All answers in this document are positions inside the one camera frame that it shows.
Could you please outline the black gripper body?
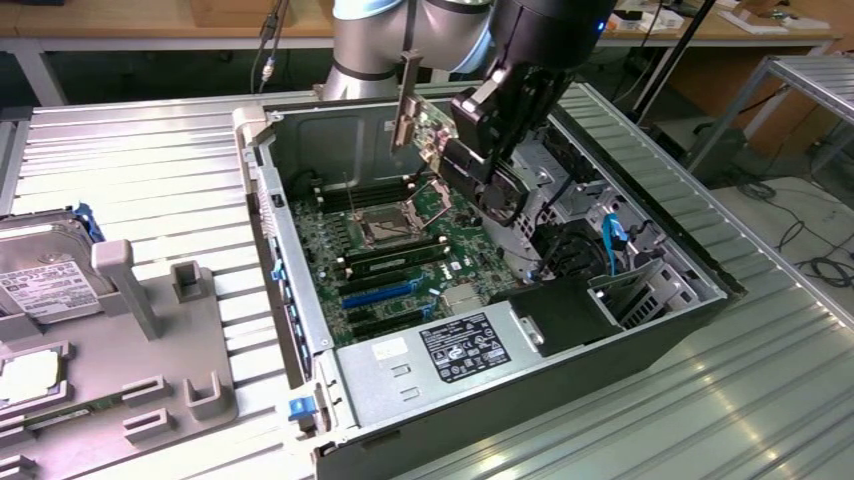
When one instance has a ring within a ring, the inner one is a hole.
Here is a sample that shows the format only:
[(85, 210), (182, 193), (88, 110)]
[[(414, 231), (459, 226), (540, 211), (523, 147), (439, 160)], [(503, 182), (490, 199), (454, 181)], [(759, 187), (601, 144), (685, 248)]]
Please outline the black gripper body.
[(592, 53), (615, 4), (609, 0), (496, 1), (490, 34), (498, 67), (576, 69)]

